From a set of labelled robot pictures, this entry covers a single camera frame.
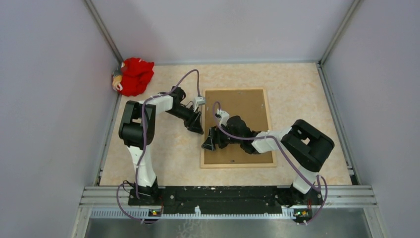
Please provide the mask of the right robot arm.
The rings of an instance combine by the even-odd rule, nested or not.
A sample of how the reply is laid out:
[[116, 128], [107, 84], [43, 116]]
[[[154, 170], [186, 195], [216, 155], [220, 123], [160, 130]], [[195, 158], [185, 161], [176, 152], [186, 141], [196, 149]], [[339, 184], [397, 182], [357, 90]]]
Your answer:
[[290, 188], [280, 192], [280, 204], [291, 207], [304, 204], [316, 191], [315, 182], [319, 172], [335, 147], [333, 140], [303, 119], [296, 120], [290, 128], [282, 131], [251, 130], [240, 116], [221, 120], [209, 128], [208, 136], [201, 147], [214, 151], [229, 144], [238, 144], [248, 154], [260, 155], [280, 151], [289, 161], [288, 154], [298, 162], [293, 166], [297, 172]]

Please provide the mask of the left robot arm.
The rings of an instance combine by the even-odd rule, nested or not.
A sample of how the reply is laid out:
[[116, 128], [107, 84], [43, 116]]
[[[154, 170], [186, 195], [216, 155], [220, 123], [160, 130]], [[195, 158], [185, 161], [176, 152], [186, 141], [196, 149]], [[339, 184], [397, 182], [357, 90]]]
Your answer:
[[128, 101], [125, 105], [118, 135], [132, 157], [135, 181], [130, 194], [133, 200], [153, 205], [158, 201], [157, 176], [152, 167], [150, 146], [155, 136], [156, 117], [168, 113], [181, 120], [190, 132], [203, 134], [199, 107], [206, 103], [203, 96], [193, 99], [192, 106], [182, 104], [186, 94], [180, 87], [161, 92], [144, 101]]

